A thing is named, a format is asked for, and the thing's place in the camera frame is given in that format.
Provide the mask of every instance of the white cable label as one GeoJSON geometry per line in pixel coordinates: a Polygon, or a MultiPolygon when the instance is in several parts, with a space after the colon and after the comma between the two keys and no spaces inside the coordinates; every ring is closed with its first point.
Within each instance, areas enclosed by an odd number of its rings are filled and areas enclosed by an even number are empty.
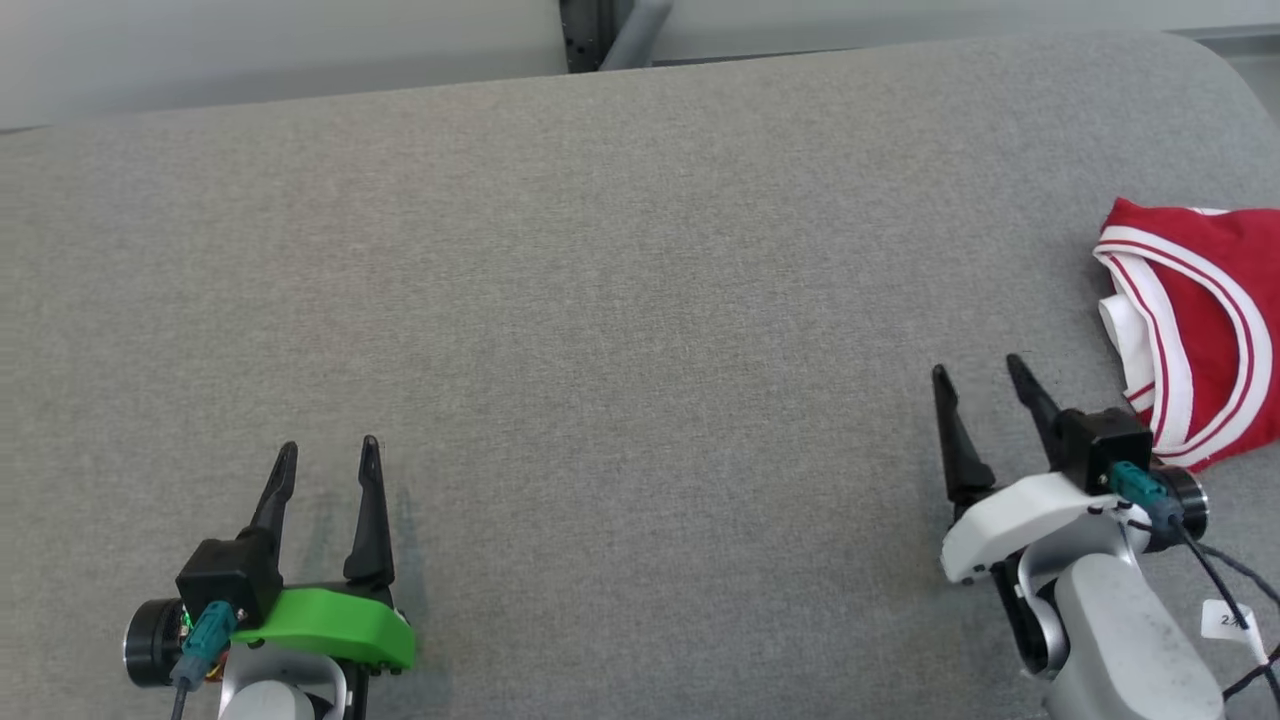
{"type": "Polygon", "coordinates": [[[1262,633],[1258,632],[1258,621],[1253,619],[1253,611],[1248,606],[1240,605],[1240,615],[1248,623],[1249,629],[1240,628],[1235,621],[1235,614],[1224,600],[1206,600],[1201,612],[1201,635],[1215,641],[1234,641],[1249,646],[1253,659],[1258,665],[1266,665],[1267,651],[1262,647],[1262,633]]]}

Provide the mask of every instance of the folded clothing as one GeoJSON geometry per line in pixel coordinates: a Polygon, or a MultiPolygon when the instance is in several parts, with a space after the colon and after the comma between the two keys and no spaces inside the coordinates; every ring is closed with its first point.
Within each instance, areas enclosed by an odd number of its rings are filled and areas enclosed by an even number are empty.
{"type": "Polygon", "coordinates": [[[1280,438],[1280,210],[1116,200],[1093,250],[1125,397],[1155,454],[1193,470],[1280,438]]]}

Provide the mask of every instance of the gray tabletop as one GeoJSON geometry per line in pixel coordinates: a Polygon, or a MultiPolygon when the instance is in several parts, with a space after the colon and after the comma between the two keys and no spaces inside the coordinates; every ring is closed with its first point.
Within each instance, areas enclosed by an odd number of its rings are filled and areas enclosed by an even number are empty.
{"type": "MultiPolygon", "coordinates": [[[[937,566],[928,370],[1002,478],[1039,471],[1002,356],[1123,401],[1112,200],[1280,205],[1257,100],[1147,35],[164,113],[0,168],[0,705],[59,720],[165,716],[123,626],[287,439],[282,568],[338,578],[365,433],[420,638],[372,719],[1039,717],[995,591],[937,566]]],[[[1207,539],[1272,578],[1277,462],[1204,474],[1207,539]]],[[[1143,564],[1193,632],[1202,573],[1143,564]]]]}

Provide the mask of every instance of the teal connector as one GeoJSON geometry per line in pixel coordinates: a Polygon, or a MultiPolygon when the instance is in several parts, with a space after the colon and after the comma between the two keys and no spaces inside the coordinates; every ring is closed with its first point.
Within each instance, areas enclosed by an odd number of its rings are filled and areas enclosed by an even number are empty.
{"type": "Polygon", "coordinates": [[[1133,462],[1116,462],[1107,473],[1111,489],[1133,502],[1151,516],[1151,529],[1161,536],[1171,536],[1172,527],[1183,521],[1183,505],[1169,496],[1165,486],[1133,462]]]}
{"type": "Polygon", "coordinates": [[[191,629],[186,642],[182,643],[182,657],[169,673],[169,679],[178,688],[186,687],[189,691],[200,688],[205,675],[221,657],[223,650],[232,642],[232,633],[236,632],[236,610],[230,603],[216,601],[200,615],[196,626],[191,629]]]}

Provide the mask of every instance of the white wall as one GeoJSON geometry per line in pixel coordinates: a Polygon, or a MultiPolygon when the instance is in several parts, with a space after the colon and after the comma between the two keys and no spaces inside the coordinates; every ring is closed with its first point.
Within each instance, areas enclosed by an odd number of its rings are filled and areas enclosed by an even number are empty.
{"type": "MultiPolygon", "coordinates": [[[[1277,22],[1280,0],[676,0],[657,56],[1277,22]]],[[[557,0],[0,0],[0,128],[563,70],[557,0]]]]}

